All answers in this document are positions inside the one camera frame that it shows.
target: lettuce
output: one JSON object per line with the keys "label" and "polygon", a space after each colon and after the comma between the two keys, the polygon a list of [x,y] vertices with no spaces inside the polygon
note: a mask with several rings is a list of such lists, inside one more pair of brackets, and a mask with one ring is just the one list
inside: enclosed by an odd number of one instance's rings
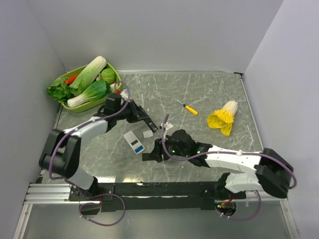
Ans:
{"label": "lettuce", "polygon": [[49,88],[47,88],[48,94],[59,102],[66,102],[73,97],[69,86],[65,83],[67,79],[67,77],[59,77]]}

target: small paper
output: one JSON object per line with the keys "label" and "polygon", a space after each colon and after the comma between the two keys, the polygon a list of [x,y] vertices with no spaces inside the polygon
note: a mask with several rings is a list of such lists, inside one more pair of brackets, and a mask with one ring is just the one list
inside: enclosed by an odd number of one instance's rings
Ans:
{"label": "small paper", "polygon": [[146,130],[143,132],[144,138],[149,138],[153,136],[153,132],[151,130]]}

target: green basket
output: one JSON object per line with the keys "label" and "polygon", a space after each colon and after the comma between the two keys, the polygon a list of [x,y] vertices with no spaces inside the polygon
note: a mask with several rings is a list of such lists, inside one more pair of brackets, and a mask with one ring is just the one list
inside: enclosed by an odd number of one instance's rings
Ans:
{"label": "green basket", "polygon": [[[85,66],[82,66],[82,67],[80,67],[80,68],[78,68],[78,69],[75,69],[75,70],[73,70],[73,71],[70,71],[70,72],[68,72],[68,73],[66,73],[66,74],[64,74],[64,75],[62,75],[62,76],[60,76],[60,77],[64,77],[64,76],[65,76],[65,77],[67,77],[67,78],[70,78],[70,77],[72,77],[72,76],[74,76],[74,75],[78,75],[78,74],[80,74],[81,71],[83,71],[83,69],[84,69],[85,67],[86,67],[86,65],[85,65]],[[116,81],[121,81],[121,78],[120,78],[119,74],[118,74],[117,71],[113,68],[113,66],[111,66],[109,63],[107,63],[105,68],[111,68],[111,69],[115,72]],[[119,83],[119,85],[117,86],[117,88],[116,88],[115,91],[119,90],[120,87],[121,87],[121,83]],[[105,96],[105,97],[103,97],[103,98],[101,98],[101,99],[99,99],[99,100],[97,100],[97,101],[89,101],[89,102],[86,102],[86,103],[81,104],[80,106],[77,106],[77,107],[74,107],[74,108],[68,107],[68,105],[67,105],[65,102],[61,102],[61,104],[63,105],[63,107],[65,107],[65,108],[68,109],[68,110],[71,110],[71,111],[73,111],[73,112],[75,112],[75,113],[80,113],[80,112],[83,112],[83,111],[87,111],[88,109],[93,108],[94,106],[97,106],[97,105],[99,105],[99,104],[104,103],[105,100],[106,100],[106,97],[107,97],[107,96]]]}

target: bok choy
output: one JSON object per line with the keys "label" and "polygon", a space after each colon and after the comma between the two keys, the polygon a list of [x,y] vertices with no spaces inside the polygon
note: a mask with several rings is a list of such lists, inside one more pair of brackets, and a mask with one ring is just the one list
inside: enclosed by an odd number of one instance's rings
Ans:
{"label": "bok choy", "polygon": [[88,88],[86,88],[82,94],[69,99],[68,106],[70,108],[74,108],[88,101],[99,100],[109,93],[111,93],[110,84],[105,81],[95,81]]}

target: marble table surface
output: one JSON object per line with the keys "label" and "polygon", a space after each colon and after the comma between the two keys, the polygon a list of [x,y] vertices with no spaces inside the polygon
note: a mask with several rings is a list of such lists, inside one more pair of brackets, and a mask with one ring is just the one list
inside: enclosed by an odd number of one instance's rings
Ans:
{"label": "marble table surface", "polygon": [[[168,131],[184,129],[195,141],[243,151],[262,149],[254,121],[250,112],[240,76],[229,73],[177,74],[143,73],[121,74],[131,90],[132,99],[141,105],[158,126],[165,114],[174,126]],[[194,116],[176,100],[185,102],[198,111]],[[238,111],[230,136],[224,136],[219,129],[207,126],[207,117],[230,100],[238,102]],[[98,109],[83,113],[73,113],[63,109],[58,121],[58,129],[74,127],[88,120]],[[144,138],[143,131],[149,130],[141,121],[127,123],[118,121],[108,133],[92,139],[81,147],[80,165],[99,182],[185,182],[216,181],[224,172],[223,168],[196,167],[189,162],[168,160],[162,163],[142,161],[142,155],[135,155],[123,138],[132,130],[146,150],[151,152],[154,140],[160,137],[158,130],[153,137]],[[42,183],[64,183],[50,180],[47,172]]]}

